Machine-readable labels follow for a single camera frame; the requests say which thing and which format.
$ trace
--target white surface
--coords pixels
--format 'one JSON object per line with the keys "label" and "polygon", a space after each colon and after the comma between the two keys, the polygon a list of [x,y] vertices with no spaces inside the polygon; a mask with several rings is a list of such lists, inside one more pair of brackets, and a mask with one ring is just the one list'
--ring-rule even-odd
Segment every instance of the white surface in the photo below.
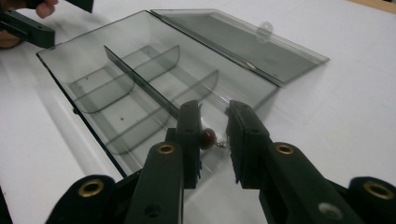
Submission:
{"label": "white surface", "polygon": [[[217,8],[257,26],[269,21],[277,35],[330,57],[279,90],[258,114],[274,141],[297,146],[330,180],[346,187],[354,176],[371,175],[396,185],[395,15],[343,0],[96,0],[92,15],[65,2],[45,20],[22,13],[54,29],[61,43],[154,8]],[[0,50],[0,185],[14,223],[45,222],[85,175],[120,179],[35,56],[39,50],[28,43]],[[244,201],[224,199],[239,188],[227,165],[226,175],[200,186],[217,197],[205,201],[197,194],[196,203],[186,204],[186,213],[196,216],[185,223],[261,223],[261,209],[252,208],[258,203],[228,210]],[[231,187],[219,189],[213,182],[227,181],[224,176]],[[254,201],[257,192],[246,197]],[[200,212],[204,206],[213,212]]]}

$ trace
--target clamp jaw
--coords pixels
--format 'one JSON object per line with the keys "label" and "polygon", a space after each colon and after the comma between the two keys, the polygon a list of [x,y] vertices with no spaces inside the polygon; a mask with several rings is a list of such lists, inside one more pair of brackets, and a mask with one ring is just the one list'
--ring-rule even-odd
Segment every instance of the clamp jaw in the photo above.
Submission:
{"label": "clamp jaw", "polygon": [[[34,9],[44,0],[26,0],[27,8]],[[67,2],[92,13],[93,0],[66,0]],[[0,31],[10,34],[43,49],[52,48],[55,44],[55,31],[31,20],[13,9],[0,10]]]}
{"label": "clamp jaw", "polygon": [[[357,177],[345,189],[324,178],[299,148],[273,143],[250,106],[231,101],[226,115],[236,181],[260,190],[268,223],[396,223],[391,184]],[[196,187],[203,132],[197,101],[187,102],[141,171],[118,183],[103,175],[82,178],[48,223],[182,223],[183,189]]]}

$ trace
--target brass grommet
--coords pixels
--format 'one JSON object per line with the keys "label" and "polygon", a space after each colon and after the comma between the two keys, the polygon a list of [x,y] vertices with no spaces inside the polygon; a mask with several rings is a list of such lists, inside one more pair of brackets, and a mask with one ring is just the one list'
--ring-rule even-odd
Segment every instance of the brass grommet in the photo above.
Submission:
{"label": "brass grommet", "polygon": [[290,155],[294,153],[294,149],[292,147],[288,147],[286,145],[277,145],[276,150],[282,154]]}
{"label": "brass grommet", "polygon": [[163,146],[160,146],[160,147],[157,149],[157,151],[158,151],[159,153],[161,153],[161,154],[164,154],[164,155],[166,155],[166,154],[171,154],[172,152],[175,151],[175,147],[174,147],[174,146],[171,146],[171,145],[163,145]]}
{"label": "brass grommet", "polygon": [[100,179],[88,180],[78,189],[78,195],[83,198],[89,198],[100,193],[104,187],[105,184]]}
{"label": "brass grommet", "polygon": [[375,183],[374,181],[367,181],[363,184],[364,189],[367,192],[373,194],[375,197],[383,199],[383,200],[390,200],[394,198],[394,193],[388,189],[386,186]]}

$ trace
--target finger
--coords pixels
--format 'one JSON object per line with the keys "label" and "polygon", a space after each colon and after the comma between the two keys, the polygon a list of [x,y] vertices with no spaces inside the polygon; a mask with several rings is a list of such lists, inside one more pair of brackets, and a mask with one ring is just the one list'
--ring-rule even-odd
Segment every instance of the finger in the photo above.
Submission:
{"label": "finger", "polygon": [[48,17],[49,15],[51,15],[53,12],[55,11],[55,6],[54,5],[50,5],[46,2],[41,3],[40,5],[38,5],[35,8],[35,12],[37,13],[37,15],[41,18],[44,19],[46,17]]}

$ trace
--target transparent lid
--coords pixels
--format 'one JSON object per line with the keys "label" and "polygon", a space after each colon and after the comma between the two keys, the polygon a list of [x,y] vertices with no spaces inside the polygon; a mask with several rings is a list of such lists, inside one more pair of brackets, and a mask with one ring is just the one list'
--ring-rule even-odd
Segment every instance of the transparent lid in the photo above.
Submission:
{"label": "transparent lid", "polygon": [[163,21],[281,86],[329,59],[215,9],[152,10]]}

